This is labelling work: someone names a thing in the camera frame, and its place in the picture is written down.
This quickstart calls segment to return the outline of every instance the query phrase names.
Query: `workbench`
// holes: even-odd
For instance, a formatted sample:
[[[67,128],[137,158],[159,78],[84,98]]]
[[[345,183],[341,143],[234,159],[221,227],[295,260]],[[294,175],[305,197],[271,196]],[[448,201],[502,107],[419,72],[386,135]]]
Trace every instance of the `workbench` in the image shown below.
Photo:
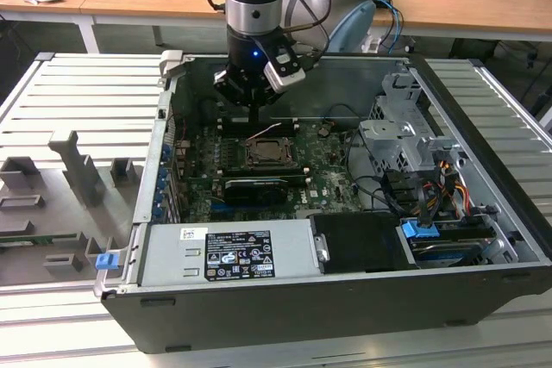
[[[552,0],[393,0],[405,16],[403,34],[511,41],[552,41]],[[78,25],[86,51],[98,53],[94,25],[148,25],[162,45],[162,26],[224,28],[224,16],[206,0],[63,0],[34,6],[0,0],[0,14],[12,21]],[[391,24],[378,9],[371,29],[381,37]]]
[[[0,108],[0,161],[28,149],[26,154],[40,168],[59,168],[56,154],[46,148],[42,135],[74,118],[69,121],[83,137],[79,148],[91,154],[96,165],[107,165],[110,157],[122,153],[136,164],[143,163],[145,135],[151,134],[154,122],[152,101],[160,93],[156,82],[159,56],[61,53],[42,55],[41,59],[33,63]],[[546,165],[552,165],[552,139],[485,68],[465,60],[428,62],[537,207],[550,217],[552,189]],[[51,119],[40,116],[48,111]],[[116,119],[103,119],[110,111],[120,112]],[[431,113],[446,134],[445,121],[436,109]],[[91,130],[100,131],[95,137],[87,135]],[[18,140],[12,140],[11,134],[18,134]],[[491,368],[552,361],[552,291],[520,297],[475,326],[146,355],[136,350],[94,297],[93,284],[93,280],[85,280],[0,287],[0,362],[37,368],[330,364]],[[258,327],[248,328],[266,327],[260,322]]]

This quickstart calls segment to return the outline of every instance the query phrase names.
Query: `blue tab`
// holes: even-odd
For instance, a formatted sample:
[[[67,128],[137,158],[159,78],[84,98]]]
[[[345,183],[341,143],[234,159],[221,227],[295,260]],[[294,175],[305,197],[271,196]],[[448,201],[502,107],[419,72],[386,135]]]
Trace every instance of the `blue tab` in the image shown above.
[[[119,268],[119,253],[102,253],[96,258],[96,269],[99,271]]]
[[[417,220],[408,220],[405,224],[401,226],[403,228],[403,232],[405,232],[405,236],[407,239],[410,237],[439,237],[439,230],[437,230],[437,227],[434,224],[432,224],[429,228],[420,228],[417,225]]]

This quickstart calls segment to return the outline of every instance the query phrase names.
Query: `table leg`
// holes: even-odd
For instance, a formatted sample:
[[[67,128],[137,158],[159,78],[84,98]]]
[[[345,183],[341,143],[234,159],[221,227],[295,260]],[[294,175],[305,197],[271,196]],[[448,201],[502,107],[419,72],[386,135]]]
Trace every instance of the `table leg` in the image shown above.
[[[165,42],[163,41],[163,34],[161,33],[161,27],[152,26],[152,29],[154,30],[155,45],[158,47],[162,47],[165,44]]]
[[[80,35],[83,37],[87,53],[100,53],[97,46],[96,36],[94,35],[94,20],[91,16],[77,16],[73,22],[78,26]]]

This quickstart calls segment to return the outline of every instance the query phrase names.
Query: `motherboard chip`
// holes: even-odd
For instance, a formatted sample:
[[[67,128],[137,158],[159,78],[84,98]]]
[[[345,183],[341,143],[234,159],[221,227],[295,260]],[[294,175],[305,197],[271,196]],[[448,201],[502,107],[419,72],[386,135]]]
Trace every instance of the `motherboard chip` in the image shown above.
[[[291,143],[287,138],[257,139],[246,142],[246,163],[249,167],[296,167]]]

